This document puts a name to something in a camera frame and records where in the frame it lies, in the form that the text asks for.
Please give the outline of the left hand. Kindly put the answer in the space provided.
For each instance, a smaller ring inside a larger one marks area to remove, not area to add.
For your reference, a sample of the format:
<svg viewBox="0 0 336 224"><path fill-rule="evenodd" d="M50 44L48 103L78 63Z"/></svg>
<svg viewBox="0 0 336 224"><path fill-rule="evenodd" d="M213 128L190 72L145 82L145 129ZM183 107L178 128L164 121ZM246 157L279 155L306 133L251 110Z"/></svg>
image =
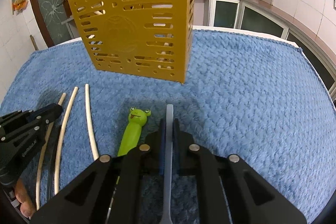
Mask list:
<svg viewBox="0 0 336 224"><path fill-rule="evenodd" d="M25 185L22 179L18 179L16 186L14 188L15 196L19 203L21 204L20 211L26 218L31 219L33 214L36 212L35 206L27 193Z"/></svg>

